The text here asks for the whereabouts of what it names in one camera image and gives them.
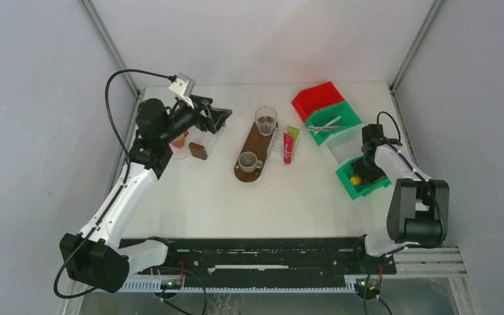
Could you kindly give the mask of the green bin with toothpaste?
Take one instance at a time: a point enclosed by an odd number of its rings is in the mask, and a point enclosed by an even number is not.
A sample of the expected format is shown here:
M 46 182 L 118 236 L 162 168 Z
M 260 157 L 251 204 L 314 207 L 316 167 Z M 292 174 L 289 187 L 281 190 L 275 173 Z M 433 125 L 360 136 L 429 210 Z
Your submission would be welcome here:
M 353 168 L 353 163 L 361 158 L 361 156 L 357 156 L 344 162 L 335 172 L 337 178 L 341 181 L 341 184 L 344 186 L 345 190 L 352 200 L 360 197 L 366 197 L 374 190 L 386 188 L 387 186 L 391 185 L 390 180 L 387 177 L 384 177 L 383 179 L 368 186 L 363 185 L 362 183 L 359 183 L 357 185 L 353 184 L 353 182 L 350 181 L 352 177 L 356 176 Z

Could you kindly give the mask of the orange ceramic cup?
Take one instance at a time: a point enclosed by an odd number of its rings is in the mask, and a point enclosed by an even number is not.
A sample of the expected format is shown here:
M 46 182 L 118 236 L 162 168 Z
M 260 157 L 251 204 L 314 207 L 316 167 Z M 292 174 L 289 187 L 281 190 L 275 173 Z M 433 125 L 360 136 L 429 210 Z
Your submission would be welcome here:
M 175 148 L 183 148 L 185 145 L 187 136 L 188 136 L 187 132 L 178 136 L 176 139 L 174 139 L 174 141 L 171 142 L 171 146 L 173 146 Z

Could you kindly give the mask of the clear glass tumbler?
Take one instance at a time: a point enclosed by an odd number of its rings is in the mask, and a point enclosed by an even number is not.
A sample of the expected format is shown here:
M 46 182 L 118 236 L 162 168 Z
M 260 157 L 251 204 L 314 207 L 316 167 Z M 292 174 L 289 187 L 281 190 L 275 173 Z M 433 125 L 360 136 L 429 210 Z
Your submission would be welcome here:
M 272 135 L 276 128 L 278 114 L 275 109 L 270 106 L 263 106 L 255 112 L 255 123 L 258 132 L 263 136 Z

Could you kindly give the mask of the grey ceramic cup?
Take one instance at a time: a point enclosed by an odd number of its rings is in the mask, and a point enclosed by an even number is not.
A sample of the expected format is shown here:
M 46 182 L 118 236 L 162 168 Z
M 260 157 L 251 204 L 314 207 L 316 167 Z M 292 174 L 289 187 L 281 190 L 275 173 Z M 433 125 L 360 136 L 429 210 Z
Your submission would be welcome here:
M 238 157 L 238 166 L 244 173 L 253 173 L 263 168 L 263 161 L 253 152 L 242 152 Z

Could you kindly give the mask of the clear textured acrylic holder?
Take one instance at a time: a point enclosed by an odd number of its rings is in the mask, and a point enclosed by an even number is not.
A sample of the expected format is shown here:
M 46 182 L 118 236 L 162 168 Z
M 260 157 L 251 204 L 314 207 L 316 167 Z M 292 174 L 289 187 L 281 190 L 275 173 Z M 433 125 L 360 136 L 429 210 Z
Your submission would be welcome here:
M 279 128 L 276 128 L 273 132 L 273 137 L 272 140 L 270 141 L 270 144 L 268 145 L 268 160 L 274 163 L 279 163 L 285 166 L 290 166 L 284 164 L 283 161 L 283 147 L 284 147 L 284 133 L 287 132 L 287 129 L 282 130 Z M 294 151 L 293 151 L 293 159 L 292 162 L 295 158 L 295 154 L 297 152 L 297 147 L 299 143 L 299 137 L 297 139 L 297 143 L 294 144 Z

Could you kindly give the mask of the green toothpaste tube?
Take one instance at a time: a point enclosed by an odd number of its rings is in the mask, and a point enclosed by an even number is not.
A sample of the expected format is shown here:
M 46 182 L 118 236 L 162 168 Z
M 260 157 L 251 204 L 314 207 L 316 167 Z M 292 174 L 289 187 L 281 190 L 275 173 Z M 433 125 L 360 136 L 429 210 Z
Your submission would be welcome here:
M 293 127 L 291 125 L 287 126 L 287 134 L 293 139 L 293 143 L 297 143 L 297 139 L 299 137 L 300 129 Z

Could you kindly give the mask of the red toothpaste tube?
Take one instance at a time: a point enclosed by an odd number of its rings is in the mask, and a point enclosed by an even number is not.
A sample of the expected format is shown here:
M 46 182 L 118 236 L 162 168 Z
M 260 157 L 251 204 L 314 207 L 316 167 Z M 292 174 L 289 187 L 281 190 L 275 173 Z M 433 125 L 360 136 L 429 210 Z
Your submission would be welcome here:
M 283 163 L 290 165 L 293 159 L 295 139 L 288 133 L 283 134 Z

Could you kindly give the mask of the yellow toothpaste tube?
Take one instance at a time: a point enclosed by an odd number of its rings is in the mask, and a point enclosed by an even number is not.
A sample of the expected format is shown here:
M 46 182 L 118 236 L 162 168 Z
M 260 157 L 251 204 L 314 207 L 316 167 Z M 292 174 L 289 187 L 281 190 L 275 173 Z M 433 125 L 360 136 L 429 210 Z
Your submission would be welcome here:
M 350 177 L 350 183 L 353 186 L 358 186 L 362 183 L 362 180 L 358 175 L 354 175 L 354 176 Z

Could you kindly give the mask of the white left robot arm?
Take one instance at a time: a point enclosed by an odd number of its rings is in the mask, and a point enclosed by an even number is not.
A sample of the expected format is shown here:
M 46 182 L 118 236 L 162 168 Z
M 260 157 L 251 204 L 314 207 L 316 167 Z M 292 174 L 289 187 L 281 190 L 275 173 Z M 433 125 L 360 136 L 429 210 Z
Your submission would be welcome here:
M 125 150 L 124 174 L 115 183 L 92 219 L 76 234 L 66 233 L 59 243 L 64 262 L 54 279 L 54 294 L 74 299 L 77 293 L 59 291 L 63 272 L 69 279 L 89 286 L 88 293 L 101 289 L 115 293 L 127 278 L 155 266 L 164 274 L 174 272 L 179 256 L 168 242 L 152 236 L 142 243 L 122 248 L 120 242 L 127 224 L 144 195 L 161 178 L 173 150 L 171 143 L 192 127 L 218 133 L 233 114 L 216 108 L 211 98 L 190 95 L 190 101 L 177 98 L 172 107 L 157 98 L 140 103 L 136 115 L 135 139 Z

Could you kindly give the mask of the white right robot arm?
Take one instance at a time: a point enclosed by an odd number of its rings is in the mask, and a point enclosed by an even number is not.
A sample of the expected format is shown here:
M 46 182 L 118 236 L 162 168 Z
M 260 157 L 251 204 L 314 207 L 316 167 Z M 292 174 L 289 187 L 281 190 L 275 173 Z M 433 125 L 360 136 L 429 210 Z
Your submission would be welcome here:
M 386 257 L 408 247 L 440 247 L 448 231 L 449 186 L 425 174 L 405 155 L 383 126 L 362 127 L 363 156 L 353 164 L 358 182 L 369 186 L 388 179 L 394 187 L 386 225 L 365 236 L 365 248 L 353 254 L 354 267 L 369 273 Z

